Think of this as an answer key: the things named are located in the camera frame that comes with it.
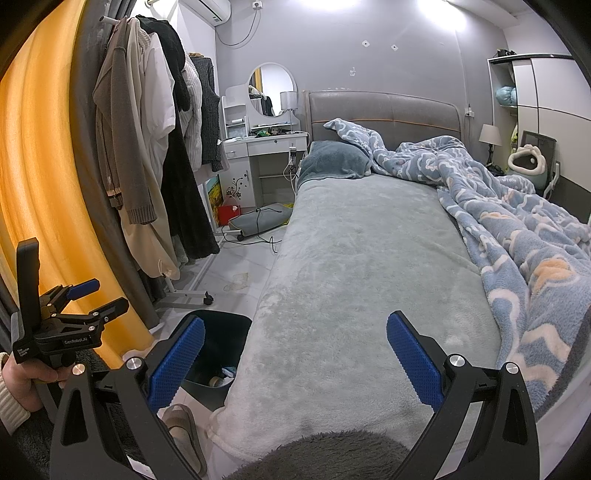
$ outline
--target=blue patterned comforter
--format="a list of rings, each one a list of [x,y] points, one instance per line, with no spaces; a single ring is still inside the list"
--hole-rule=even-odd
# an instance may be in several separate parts
[[[324,127],[363,149],[374,172],[439,187],[501,331],[497,367],[519,365],[539,419],[568,386],[589,340],[591,228],[537,196],[529,180],[494,177],[456,138],[393,152],[377,132],[340,118]]]

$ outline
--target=table lamp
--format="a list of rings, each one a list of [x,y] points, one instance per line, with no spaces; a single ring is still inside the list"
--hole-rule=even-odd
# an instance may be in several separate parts
[[[494,125],[482,125],[482,132],[480,133],[480,141],[482,143],[488,143],[488,162],[486,166],[492,164],[492,153],[495,149],[495,145],[499,147],[503,146],[503,142],[501,140],[501,132],[499,132],[498,127]]]
[[[290,113],[290,128],[293,132],[293,121],[291,120],[291,115],[294,110],[297,110],[297,92],[281,92],[281,110],[284,112],[289,111]]]

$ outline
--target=black trash bin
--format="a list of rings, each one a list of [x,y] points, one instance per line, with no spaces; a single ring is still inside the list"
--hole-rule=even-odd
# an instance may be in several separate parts
[[[197,310],[189,315],[205,324],[205,343],[183,380],[182,387],[200,404],[214,411],[223,407],[232,384],[210,387],[212,377],[223,377],[222,367],[238,367],[252,320],[244,315]]]

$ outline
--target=red box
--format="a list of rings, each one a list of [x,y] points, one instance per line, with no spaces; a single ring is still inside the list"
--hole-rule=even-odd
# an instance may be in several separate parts
[[[230,220],[241,215],[240,206],[225,205],[217,207],[217,215],[220,220],[220,226],[227,225]]]

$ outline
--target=gray coat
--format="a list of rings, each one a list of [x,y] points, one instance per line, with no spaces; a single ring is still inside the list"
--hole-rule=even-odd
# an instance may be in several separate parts
[[[129,221],[156,220],[145,178],[127,81],[127,18],[115,27],[92,98],[96,104],[96,143],[103,185],[113,207]]]

